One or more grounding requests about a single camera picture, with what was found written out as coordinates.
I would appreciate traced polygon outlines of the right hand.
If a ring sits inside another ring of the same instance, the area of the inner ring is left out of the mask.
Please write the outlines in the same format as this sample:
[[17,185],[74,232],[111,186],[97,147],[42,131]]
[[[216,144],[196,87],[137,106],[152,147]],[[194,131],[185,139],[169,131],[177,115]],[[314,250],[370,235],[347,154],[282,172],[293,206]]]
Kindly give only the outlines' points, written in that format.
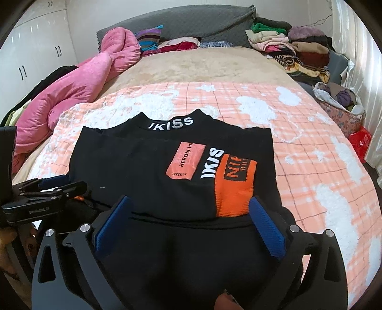
[[233,295],[227,291],[217,297],[214,305],[214,310],[244,310],[241,305],[236,301]]

